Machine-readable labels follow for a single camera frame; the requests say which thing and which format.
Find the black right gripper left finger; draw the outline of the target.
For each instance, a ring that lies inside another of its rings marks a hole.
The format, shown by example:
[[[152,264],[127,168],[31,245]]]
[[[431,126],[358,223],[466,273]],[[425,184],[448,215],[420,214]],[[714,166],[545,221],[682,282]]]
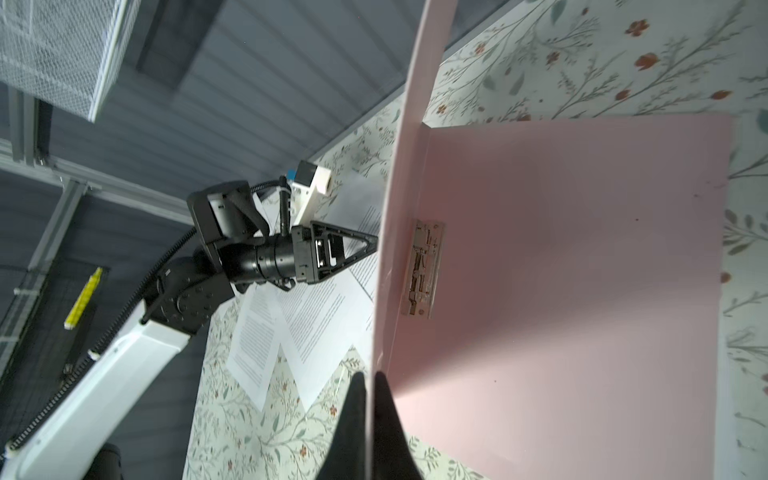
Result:
[[[361,480],[365,478],[366,383],[355,373],[343,403],[334,435],[317,473],[317,480]]]

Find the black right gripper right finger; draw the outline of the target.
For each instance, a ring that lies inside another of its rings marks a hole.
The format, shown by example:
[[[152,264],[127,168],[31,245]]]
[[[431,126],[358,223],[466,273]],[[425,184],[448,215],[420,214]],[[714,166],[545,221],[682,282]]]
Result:
[[[421,480],[383,372],[374,380],[373,464],[376,480]]]

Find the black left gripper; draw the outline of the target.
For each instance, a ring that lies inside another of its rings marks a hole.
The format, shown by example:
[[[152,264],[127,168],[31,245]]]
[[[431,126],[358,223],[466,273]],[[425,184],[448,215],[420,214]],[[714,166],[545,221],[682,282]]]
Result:
[[[299,283],[317,284],[344,272],[369,282],[376,271],[378,238],[374,235],[312,221],[309,226],[292,227],[291,239]],[[362,243],[362,248],[345,258],[345,240]]]

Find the pink file folder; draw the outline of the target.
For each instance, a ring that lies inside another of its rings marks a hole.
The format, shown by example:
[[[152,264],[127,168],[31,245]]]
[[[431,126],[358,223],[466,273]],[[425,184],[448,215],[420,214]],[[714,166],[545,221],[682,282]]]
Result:
[[[380,234],[404,429],[490,479],[713,478],[731,118],[431,128],[455,8],[424,7]],[[430,318],[400,313],[417,220],[445,224]]]

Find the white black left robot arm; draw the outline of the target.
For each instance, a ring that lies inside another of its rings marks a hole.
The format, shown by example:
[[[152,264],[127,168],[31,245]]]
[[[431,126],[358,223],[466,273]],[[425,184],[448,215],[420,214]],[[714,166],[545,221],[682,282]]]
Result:
[[[83,479],[108,438],[146,389],[218,307],[237,293],[288,292],[331,279],[375,253],[374,235],[290,219],[288,181],[279,192],[280,225],[258,211],[256,189],[233,181],[195,192],[189,238],[150,269],[115,323],[76,364],[51,400],[5,447],[5,479]]]

